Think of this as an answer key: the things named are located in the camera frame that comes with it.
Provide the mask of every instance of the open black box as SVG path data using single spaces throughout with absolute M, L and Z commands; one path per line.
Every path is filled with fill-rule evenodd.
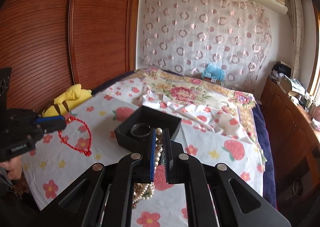
M 141 106 L 115 129 L 117 142 L 120 146 L 135 152 L 137 145 L 141 141 L 131 135 L 130 129 L 133 125 L 140 122 L 147 123 L 150 128 L 168 128 L 170 139 L 174 141 L 180 129 L 181 119 L 146 106 Z

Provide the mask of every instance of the yellow plush toy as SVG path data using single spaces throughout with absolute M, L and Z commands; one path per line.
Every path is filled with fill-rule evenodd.
M 52 117 L 58 115 L 65 115 L 72 109 L 76 108 L 84 101 L 88 100 L 91 95 L 91 90 L 78 89 L 80 84 L 71 86 L 66 92 L 54 99 L 53 104 L 50 103 L 43 111 L 42 117 Z

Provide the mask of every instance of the pearl necklace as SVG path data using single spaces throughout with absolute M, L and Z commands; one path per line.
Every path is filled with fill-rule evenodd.
M 163 133 L 162 129 L 157 128 L 156 129 L 156 148 L 155 148 L 155 173 L 157 166 L 159 165 L 159 160 L 161 156 L 161 152 L 163 150 L 162 148 L 163 145 Z M 155 192 L 155 185 L 153 182 L 151 184 L 140 184 L 140 183 L 135 183 L 134 184 L 134 189 L 133 189 L 133 199 L 132 199 L 132 208 L 137 207 L 137 203 L 141 199 L 149 199 L 152 197 L 152 195 Z

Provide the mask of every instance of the person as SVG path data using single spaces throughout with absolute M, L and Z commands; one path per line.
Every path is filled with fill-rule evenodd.
M 19 180 L 22 174 L 21 156 L 14 157 L 9 161 L 0 162 L 0 167 L 7 170 L 8 178 L 10 180 Z M 11 191 L 8 185 L 0 182 L 0 226 L 19 226 L 27 227 L 29 221 L 35 217 L 39 210 L 32 208 L 26 200 L 18 198 L 14 192 Z

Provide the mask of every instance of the wooden wardrobe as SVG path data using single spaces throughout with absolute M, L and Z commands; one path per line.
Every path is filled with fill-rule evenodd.
M 74 83 L 93 89 L 135 69 L 131 2 L 5 0 L 0 68 L 12 67 L 7 107 L 39 110 Z

